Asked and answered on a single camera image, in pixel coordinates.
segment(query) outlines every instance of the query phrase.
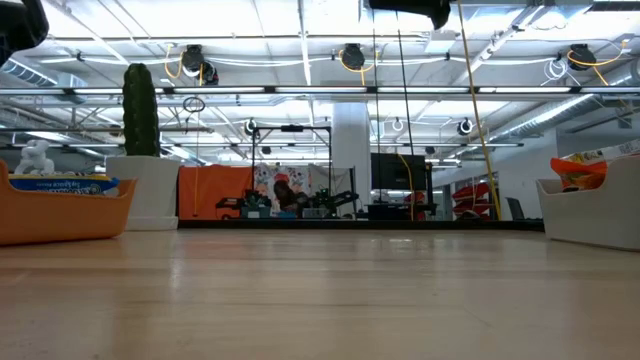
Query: cactus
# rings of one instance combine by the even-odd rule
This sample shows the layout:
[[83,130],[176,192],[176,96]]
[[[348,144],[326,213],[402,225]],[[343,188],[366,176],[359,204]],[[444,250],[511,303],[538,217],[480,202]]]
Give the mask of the cactus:
[[122,94],[127,155],[160,156],[158,104],[151,73],[144,64],[129,66]]

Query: white stuffed animal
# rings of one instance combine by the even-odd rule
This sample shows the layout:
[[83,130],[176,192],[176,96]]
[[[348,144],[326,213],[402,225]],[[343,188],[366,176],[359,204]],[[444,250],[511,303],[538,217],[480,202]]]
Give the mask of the white stuffed animal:
[[27,146],[22,148],[22,160],[16,167],[15,174],[24,174],[29,167],[33,167],[31,174],[50,175],[53,174],[54,164],[51,159],[47,159],[46,151],[49,142],[46,140],[29,140]]

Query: white storage box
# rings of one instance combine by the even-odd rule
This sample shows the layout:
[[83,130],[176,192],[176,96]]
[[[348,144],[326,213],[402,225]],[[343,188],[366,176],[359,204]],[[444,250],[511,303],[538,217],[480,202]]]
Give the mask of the white storage box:
[[560,180],[538,180],[547,238],[640,250],[640,156],[609,164],[602,186],[562,193]]

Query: orange plastic basket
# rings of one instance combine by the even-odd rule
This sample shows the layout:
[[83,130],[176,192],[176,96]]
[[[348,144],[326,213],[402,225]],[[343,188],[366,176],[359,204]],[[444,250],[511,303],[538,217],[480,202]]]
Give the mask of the orange plastic basket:
[[124,232],[136,180],[122,180],[119,196],[16,190],[0,160],[0,245],[108,239]]

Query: black cable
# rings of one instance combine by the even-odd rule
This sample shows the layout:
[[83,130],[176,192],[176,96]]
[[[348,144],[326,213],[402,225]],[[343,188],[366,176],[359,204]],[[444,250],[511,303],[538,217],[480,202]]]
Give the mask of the black cable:
[[[398,11],[396,10],[396,20],[400,24],[400,18],[398,17]],[[411,117],[409,116],[409,94],[407,93],[407,75],[404,70],[404,54],[402,52],[402,34],[400,27],[398,27],[398,45],[400,45],[400,63],[402,64],[402,83],[404,85],[404,104],[407,108],[407,130],[409,131],[409,145],[411,145],[411,156],[413,153],[413,135],[411,133]]]
[[[378,54],[376,53],[378,49],[376,48],[376,11],[371,11],[371,20],[373,23],[373,82],[374,85],[378,86]],[[382,187],[382,157],[380,153],[380,107],[379,107],[379,91],[376,91],[376,123],[378,124],[378,186]],[[378,195],[378,202],[382,202],[382,189],[378,189],[380,191]]]

